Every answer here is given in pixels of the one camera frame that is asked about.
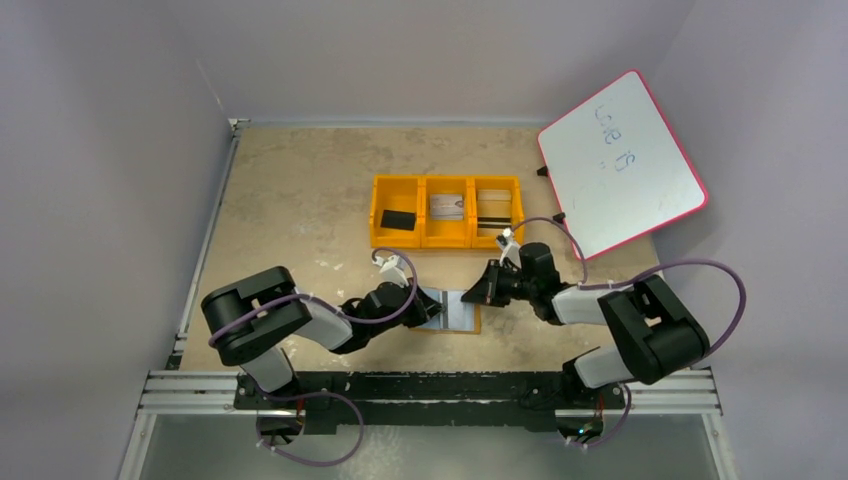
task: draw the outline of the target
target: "purple cable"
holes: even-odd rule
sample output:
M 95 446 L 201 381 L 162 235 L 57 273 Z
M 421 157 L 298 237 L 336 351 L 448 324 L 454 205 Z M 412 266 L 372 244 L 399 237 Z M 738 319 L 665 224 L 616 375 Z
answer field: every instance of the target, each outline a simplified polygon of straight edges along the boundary
M 245 323 L 253 320 L 260 313 L 268 311 L 268 310 L 270 310 L 274 307 L 280 306 L 284 303 L 291 302 L 293 300 L 305 300 L 307 302 L 314 303 L 314 304 L 318 305 L 319 307 L 332 312 L 336 316 L 343 318 L 343 319 L 345 319 L 349 322 L 352 322 L 352 323 L 363 323 L 363 324 L 366 324 L 366 325 L 374 325 L 374 324 L 377 324 L 377 323 L 390 322 L 390 321 L 394 320 L 395 318 L 399 317 L 401 315 L 401 313 L 403 313 L 406 310 L 406 308 L 409 307 L 412 304 L 412 301 L 415 299 L 415 292 L 418 289 L 418 272 L 415 271 L 415 266 L 412 265 L 412 262 L 409 260 L 409 257 L 407 257 L 406 254 L 404 254 L 400 250 L 395 250 L 394 248 L 388 248 L 388 247 L 375 248 L 371 252 L 371 258 L 376 259 L 377 252 L 379 252 L 379 251 L 387 251 L 387 252 L 391 252 L 391 253 L 399 256 L 400 258 L 403 259 L 404 262 L 406 262 L 407 265 L 409 265 L 409 271 L 412 272 L 412 283 L 410 284 L 411 288 L 410 288 L 410 291 L 409 291 L 409 296 L 406 298 L 406 301 L 403 302 L 403 305 L 401 305 L 400 308 L 398 308 L 396 311 L 392 312 L 391 314 L 386 315 L 385 317 L 372 318 L 372 319 L 351 317 L 350 315 L 347 315 L 344 312 L 342 312 L 341 310 L 339 310 L 338 307 L 331 305 L 330 303 L 326 302 L 325 300 L 322 300 L 322 299 L 317 298 L 317 297 L 313 297 L 312 295 L 305 294 L 305 293 L 294 293 L 294 294 L 291 294 L 291 295 L 286 295 L 284 297 L 275 298 L 274 300 L 271 300 L 270 302 L 268 302 L 264 305 L 260 305 L 259 307 L 257 307 L 255 309 L 245 313 L 244 315 L 240 316 L 234 322 L 229 323 L 226 326 L 218 329 L 218 331 L 216 331 L 215 333 L 212 334 L 211 337 L 209 337 L 209 346 L 214 348 L 215 343 L 221 337 L 226 335 L 231 330 L 238 328 L 238 327 L 244 325 Z
M 308 458 L 299 457 L 297 455 L 286 452 L 285 450 L 280 450 L 277 447 L 266 442 L 262 438 L 262 431 L 259 427 L 259 420 L 261 419 L 261 417 L 256 417 L 256 436 L 259 437 L 259 444 L 262 445 L 263 447 L 267 448 L 268 450 L 270 450 L 272 453 L 276 453 L 277 455 L 280 455 L 282 457 L 288 458 L 289 460 L 293 460 L 297 463 L 300 463 L 300 464 L 303 464 L 303 465 L 306 465 L 306 466 L 309 466 L 309 467 L 333 467 L 333 466 L 336 466 L 336 465 L 346 461 L 350 457 L 352 457 L 353 454 L 355 454 L 356 451 L 359 450 L 359 446 L 362 445 L 362 438 L 365 436 L 365 419 L 362 418 L 362 412 L 359 411 L 359 408 L 356 407 L 356 404 L 354 404 L 349 398 L 342 396 L 342 395 L 339 395 L 338 393 L 333 393 L 333 392 L 312 392 L 312 393 L 304 393 L 302 395 L 294 395 L 294 396 L 291 396 L 291 397 L 278 397 L 278 396 L 275 396 L 275 395 L 271 395 L 268 392 L 265 392 L 264 390 L 261 390 L 261 389 L 259 391 L 262 393 L 262 395 L 265 398 L 267 398 L 268 400 L 273 400 L 275 402 L 293 402 L 293 401 L 297 401 L 297 400 L 307 400 L 307 399 L 315 398 L 315 397 L 335 398 L 336 400 L 340 400 L 340 401 L 344 402 L 347 406 L 349 406 L 350 409 L 353 410 L 353 413 L 356 415 L 356 420 L 359 422 L 359 435 L 356 438 L 356 443 L 353 445 L 353 448 L 351 448 L 350 451 L 348 451 L 346 454 L 342 455 L 341 457 L 339 457 L 335 460 L 323 461 L 323 460 L 309 460 Z
M 637 274 L 633 278 L 625 280 L 623 282 L 586 285 L 586 281 L 589 280 L 589 267 L 586 264 L 586 258 L 583 255 L 583 249 L 580 248 L 580 244 L 577 243 L 577 240 L 574 238 L 571 232 L 568 231 L 568 228 L 566 228 L 564 223 L 557 222 L 552 218 L 548 217 L 530 217 L 515 224 L 512 227 L 512 230 L 515 231 L 529 222 L 540 221 L 548 222 L 562 230 L 562 233 L 564 233 L 568 237 L 568 239 L 574 245 L 574 249 L 577 250 L 577 259 L 580 260 L 580 265 L 583 268 L 583 278 L 577 284 L 577 288 L 579 288 L 580 290 L 603 290 L 613 288 L 624 288 L 634 284 L 635 282 L 644 280 L 645 278 L 648 278 L 657 272 L 668 268 L 679 267 L 681 265 L 707 265 L 710 267 L 718 268 L 719 270 L 730 275 L 730 278 L 733 279 L 733 281 L 736 283 L 736 287 L 739 289 L 739 305 L 736 307 L 736 313 L 733 314 L 733 318 L 730 320 L 730 323 L 727 325 L 727 328 L 724 330 L 724 333 L 722 333 L 721 336 L 718 337 L 718 340 L 716 340 L 716 342 L 710 347 L 710 349 L 707 350 L 707 353 L 697 361 L 701 361 L 715 353 L 719 348 L 721 348 L 722 345 L 724 345 L 727 339 L 730 338 L 730 336 L 736 330 L 736 327 L 739 326 L 739 321 L 742 320 L 742 314 L 745 313 L 745 306 L 748 303 L 748 292 L 745 289 L 745 283 L 742 282 L 742 277 L 740 277 L 738 273 L 736 273 L 732 268 L 728 267 L 727 265 L 721 262 L 716 262 L 715 260 L 709 260 L 704 258 L 684 259 L 675 262 L 663 263 L 651 267 L 645 270 L 644 272 Z M 593 447 L 601 445 L 606 441 L 610 440 L 613 436 L 615 436 L 621 429 L 621 427 L 624 425 L 624 421 L 627 419 L 627 415 L 630 413 L 630 409 L 633 406 L 633 395 L 631 394 L 630 388 L 627 386 L 627 384 L 622 383 L 621 386 L 623 386 L 624 389 L 627 390 L 627 401 L 624 404 L 624 413 L 621 415 L 621 419 L 619 419 L 618 423 L 616 423 L 615 428 L 613 428 L 608 434 L 604 435 L 602 439 L 591 444 L 591 446 Z

